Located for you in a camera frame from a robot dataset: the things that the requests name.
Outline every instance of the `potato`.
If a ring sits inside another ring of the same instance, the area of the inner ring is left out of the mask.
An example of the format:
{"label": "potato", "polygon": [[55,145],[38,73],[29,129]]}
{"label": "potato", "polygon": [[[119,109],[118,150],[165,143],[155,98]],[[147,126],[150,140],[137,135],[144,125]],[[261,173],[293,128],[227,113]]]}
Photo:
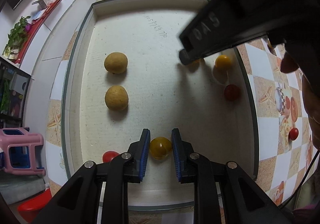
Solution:
{"label": "potato", "polygon": [[104,60],[104,67],[111,73],[123,73],[127,69],[127,66],[128,58],[121,52],[113,52]]}
{"label": "potato", "polygon": [[107,90],[104,100],[108,109],[119,111],[128,106],[129,97],[124,87],[112,86]]}

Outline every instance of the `person's hand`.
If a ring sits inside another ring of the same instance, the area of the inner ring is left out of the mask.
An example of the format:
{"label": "person's hand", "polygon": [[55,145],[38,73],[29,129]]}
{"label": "person's hand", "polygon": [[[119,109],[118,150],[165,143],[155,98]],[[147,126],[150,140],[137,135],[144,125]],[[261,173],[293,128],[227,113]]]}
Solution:
{"label": "person's hand", "polygon": [[[281,61],[280,71],[282,73],[291,73],[298,68],[299,66],[294,62],[290,55],[285,53],[284,58]],[[302,77],[302,97],[312,130],[313,145],[320,150],[320,98],[313,93],[305,76]]]}

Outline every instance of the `black cable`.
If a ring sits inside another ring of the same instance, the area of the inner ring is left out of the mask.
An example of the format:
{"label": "black cable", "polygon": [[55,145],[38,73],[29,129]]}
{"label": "black cable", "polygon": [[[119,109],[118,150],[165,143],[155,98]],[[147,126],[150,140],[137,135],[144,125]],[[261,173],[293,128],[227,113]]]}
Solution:
{"label": "black cable", "polygon": [[299,184],[298,188],[296,189],[296,191],[291,195],[291,197],[286,201],[285,204],[279,206],[279,208],[280,208],[281,210],[282,210],[282,209],[292,200],[292,198],[297,194],[298,190],[301,188],[304,180],[306,179],[308,173],[310,172],[312,165],[314,164],[315,160],[317,159],[319,153],[320,153],[320,151],[317,151],[317,152],[316,152],[315,156],[313,157],[313,159],[312,159],[312,161],[311,161],[311,163],[310,163],[310,165],[309,165],[309,167],[308,167],[308,170],[307,170],[306,173],[304,174],[304,176],[303,176],[303,178],[302,178],[302,181],[300,182],[300,184]]}

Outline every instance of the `metal screw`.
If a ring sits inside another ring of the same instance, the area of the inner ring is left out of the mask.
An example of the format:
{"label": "metal screw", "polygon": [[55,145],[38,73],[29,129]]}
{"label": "metal screw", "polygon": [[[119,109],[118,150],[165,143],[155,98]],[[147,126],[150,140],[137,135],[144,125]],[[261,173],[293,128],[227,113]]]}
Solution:
{"label": "metal screw", "polygon": [[229,162],[229,163],[228,163],[228,167],[229,167],[230,169],[235,169],[235,168],[237,168],[237,164],[236,164],[235,162]]}
{"label": "metal screw", "polygon": [[129,158],[131,157],[131,153],[123,153],[123,154],[121,155],[121,157],[122,157],[123,159],[129,159]]}
{"label": "metal screw", "polygon": [[192,153],[192,154],[190,154],[189,156],[190,156],[190,158],[193,159],[193,160],[196,160],[196,159],[198,159],[198,158],[200,157],[200,155],[197,154],[197,153]]}
{"label": "metal screw", "polygon": [[86,168],[91,168],[93,165],[94,165],[93,161],[87,161],[84,163],[84,167],[86,167]]}

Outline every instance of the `pink plastic stool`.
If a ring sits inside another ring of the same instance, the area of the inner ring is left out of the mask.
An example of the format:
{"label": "pink plastic stool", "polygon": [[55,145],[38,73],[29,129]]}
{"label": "pink plastic stool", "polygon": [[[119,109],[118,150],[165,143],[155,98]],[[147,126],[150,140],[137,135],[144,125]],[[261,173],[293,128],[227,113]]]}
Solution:
{"label": "pink plastic stool", "polygon": [[[37,168],[36,164],[35,147],[42,145],[41,134],[29,133],[22,127],[0,129],[0,147],[4,152],[5,161],[4,171],[15,175],[45,175],[45,169]],[[12,162],[18,161],[22,162],[22,165],[19,163],[12,165]]]}

